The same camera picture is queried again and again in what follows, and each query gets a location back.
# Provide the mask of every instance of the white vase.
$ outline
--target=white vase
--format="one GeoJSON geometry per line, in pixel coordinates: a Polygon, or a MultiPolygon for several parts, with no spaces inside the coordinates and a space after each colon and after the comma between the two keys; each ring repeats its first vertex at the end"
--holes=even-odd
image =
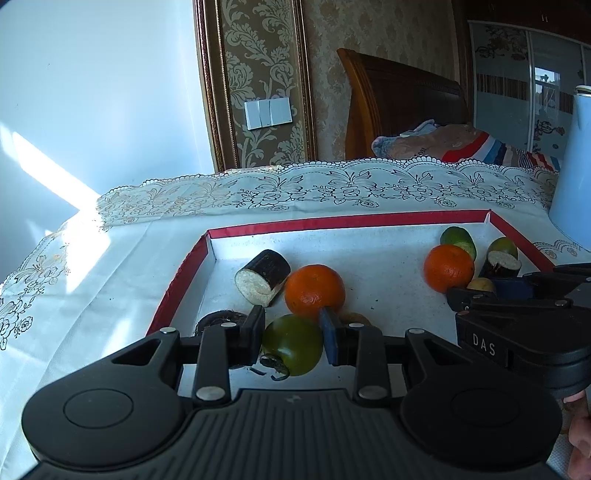
{"type": "Polygon", "coordinates": [[[573,122],[550,220],[571,240],[591,250],[591,86],[575,88],[573,122]]]}

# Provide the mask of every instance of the striped pillow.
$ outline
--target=striped pillow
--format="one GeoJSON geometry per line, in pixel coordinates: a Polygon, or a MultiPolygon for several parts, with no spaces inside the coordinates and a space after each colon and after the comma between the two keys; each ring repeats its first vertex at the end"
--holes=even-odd
{"type": "Polygon", "coordinates": [[[522,168],[542,167],[550,171],[560,171],[560,163],[556,157],[512,147],[486,132],[480,132],[472,143],[459,150],[448,150],[442,156],[441,161],[455,163],[466,158],[495,165],[522,168]]]}

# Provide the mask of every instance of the red-rimmed tray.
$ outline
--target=red-rimmed tray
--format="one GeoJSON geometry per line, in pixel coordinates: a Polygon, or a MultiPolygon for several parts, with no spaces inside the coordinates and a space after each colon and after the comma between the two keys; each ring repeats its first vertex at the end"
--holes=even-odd
{"type": "MultiPolygon", "coordinates": [[[[172,325],[192,335],[196,323],[217,310],[247,313],[252,307],[233,283],[237,270],[265,248],[290,263],[292,271],[307,264],[334,268],[346,286],[345,309],[365,315],[385,335],[401,336],[421,327],[456,341],[454,312],[444,295],[431,290],[422,276],[424,259],[450,225],[462,225],[479,255],[500,236],[519,248],[521,273],[551,270],[552,263],[513,226],[491,210],[381,213],[232,226],[207,232],[188,254],[171,282],[148,333],[172,325]]],[[[267,323],[289,313],[282,295],[266,309],[267,323]]],[[[190,378],[190,367],[184,378],[190,378]]],[[[261,377],[248,368],[230,372],[235,395],[239,388],[349,388],[352,367],[330,367],[326,358],[314,370],[283,382],[261,377]]],[[[391,368],[392,392],[404,394],[400,368],[391,368]]],[[[190,384],[181,389],[190,389],[190,384]]]]}

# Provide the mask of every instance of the green citrus fruit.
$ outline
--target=green citrus fruit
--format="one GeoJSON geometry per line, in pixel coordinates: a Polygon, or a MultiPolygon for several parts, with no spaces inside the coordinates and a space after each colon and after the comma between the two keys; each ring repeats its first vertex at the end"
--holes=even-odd
{"type": "Polygon", "coordinates": [[[312,370],[324,347],[322,330],[316,322],[297,315],[284,315],[273,320],[262,336],[266,353],[283,360],[290,376],[297,377],[312,370]]]}
{"type": "Polygon", "coordinates": [[[518,258],[519,256],[519,252],[517,251],[517,247],[515,246],[513,240],[505,236],[497,238],[493,243],[491,243],[491,245],[488,247],[488,250],[486,251],[487,256],[489,252],[505,252],[515,258],[518,258]]]}
{"type": "Polygon", "coordinates": [[[439,239],[440,245],[455,245],[466,251],[472,260],[476,259],[476,246],[474,240],[465,228],[459,226],[451,226],[447,228],[439,239]]]}

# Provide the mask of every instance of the tangerine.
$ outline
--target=tangerine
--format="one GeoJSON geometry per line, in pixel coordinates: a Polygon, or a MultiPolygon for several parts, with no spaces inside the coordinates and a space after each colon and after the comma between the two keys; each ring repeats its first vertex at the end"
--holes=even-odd
{"type": "Polygon", "coordinates": [[[466,288],[474,276],[474,261],[460,247],[438,245],[427,255],[423,273],[427,285],[445,293],[452,287],[466,288]]]}
{"type": "Polygon", "coordinates": [[[285,303],[292,313],[318,321],[322,307],[338,311],[345,303],[340,275],[326,265],[306,265],[285,282],[285,303]]]}

